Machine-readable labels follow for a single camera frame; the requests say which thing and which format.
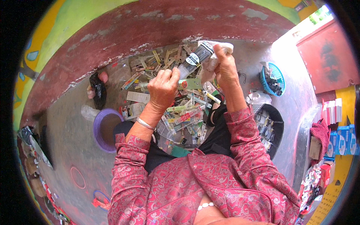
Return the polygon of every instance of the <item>woman's left hand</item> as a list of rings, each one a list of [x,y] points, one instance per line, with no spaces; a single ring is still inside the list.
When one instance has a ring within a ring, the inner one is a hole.
[[[174,102],[179,82],[180,71],[174,68],[172,71],[160,70],[158,75],[148,84],[150,102],[152,108],[161,115]]]

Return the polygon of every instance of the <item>red painted wall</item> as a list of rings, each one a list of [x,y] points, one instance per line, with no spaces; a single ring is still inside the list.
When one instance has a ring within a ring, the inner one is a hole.
[[[246,16],[247,9],[261,12],[261,18]],[[109,59],[113,63],[146,50],[199,39],[270,43],[293,26],[279,14],[245,0],[155,0],[123,5],[89,22],[52,56],[28,96],[20,126],[32,125],[33,114],[45,110]]]
[[[297,44],[315,93],[359,84],[359,71],[341,26],[331,20]]]

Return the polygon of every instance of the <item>black pants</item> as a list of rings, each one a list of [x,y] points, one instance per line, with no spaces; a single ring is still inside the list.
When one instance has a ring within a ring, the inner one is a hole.
[[[227,111],[226,105],[220,105],[219,108],[214,110],[213,122],[215,124],[214,130],[210,133],[209,137],[200,145],[199,149],[205,154],[223,154],[234,158],[230,151],[231,134],[226,125],[224,113]],[[125,121],[114,128],[113,136],[115,134],[124,133],[125,136],[130,131],[134,123],[131,121]],[[159,149],[157,144],[151,139],[149,153],[146,156],[145,170],[148,174],[158,165],[175,159],[175,156],[171,156]]]

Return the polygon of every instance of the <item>stack of boxes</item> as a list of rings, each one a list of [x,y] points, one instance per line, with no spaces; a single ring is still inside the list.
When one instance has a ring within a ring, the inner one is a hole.
[[[328,151],[325,160],[334,161],[335,155],[359,155],[360,147],[355,143],[355,126],[339,126],[337,131],[330,133]]]

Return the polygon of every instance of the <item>red box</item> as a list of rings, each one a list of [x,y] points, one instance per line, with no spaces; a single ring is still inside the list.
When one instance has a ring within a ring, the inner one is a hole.
[[[335,162],[326,161],[320,166],[320,181],[319,186],[326,188],[329,184],[334,181],[335,174]]]

